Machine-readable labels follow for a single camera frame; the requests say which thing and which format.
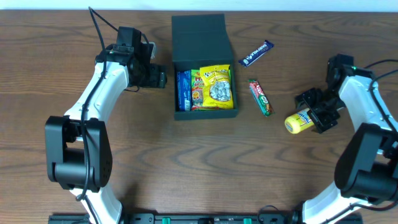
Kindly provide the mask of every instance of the box lid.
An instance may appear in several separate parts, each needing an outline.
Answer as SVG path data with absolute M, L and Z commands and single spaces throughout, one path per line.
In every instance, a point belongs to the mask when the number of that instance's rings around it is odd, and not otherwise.
M 224 14 L 172 16 L 173 62 L 233 60 Z

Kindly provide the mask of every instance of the red and green candy bar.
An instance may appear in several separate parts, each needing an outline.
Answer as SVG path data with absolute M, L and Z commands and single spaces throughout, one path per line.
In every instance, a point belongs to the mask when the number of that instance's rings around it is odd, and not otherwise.
M 249 86 L 251 93 L 253 94 L 254 99 L 256 100 L 257 104 L 259 105 L 262 113 L 264 116 L 268 117 L 274 113 L 274 110 L 269 104 L 264 91 L 262 90 L 259 82 L 257 80 L 249 80 Z

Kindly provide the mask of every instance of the white background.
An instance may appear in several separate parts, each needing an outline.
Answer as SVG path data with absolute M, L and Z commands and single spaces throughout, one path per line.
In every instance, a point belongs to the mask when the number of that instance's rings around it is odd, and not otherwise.
M 398 12 L 398 0 L 0 0 L 0 9 Z

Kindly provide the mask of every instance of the yellow snack bag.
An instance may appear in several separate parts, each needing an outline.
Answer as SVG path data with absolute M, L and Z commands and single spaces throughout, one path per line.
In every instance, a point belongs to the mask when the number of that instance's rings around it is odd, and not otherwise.
M 212 65 L 200 68 L 200 76 L 205 83 L 203 106 L 219 109 L 233 109 L 229 65 Z

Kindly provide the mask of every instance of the blue candy bar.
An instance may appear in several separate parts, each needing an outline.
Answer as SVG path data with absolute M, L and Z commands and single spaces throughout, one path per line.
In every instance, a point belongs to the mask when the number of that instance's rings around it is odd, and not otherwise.
M 191 110 L 191 70 L 177 72 L 178 108 L 180 111 Z
M 274 44 L 266 40 L 257 50 L 249 54 L 246 58 L 239 60 L 239 63 L 245 67 L 248 67 L 261 56 L 263 56 L 267 51 L 274 47 Z

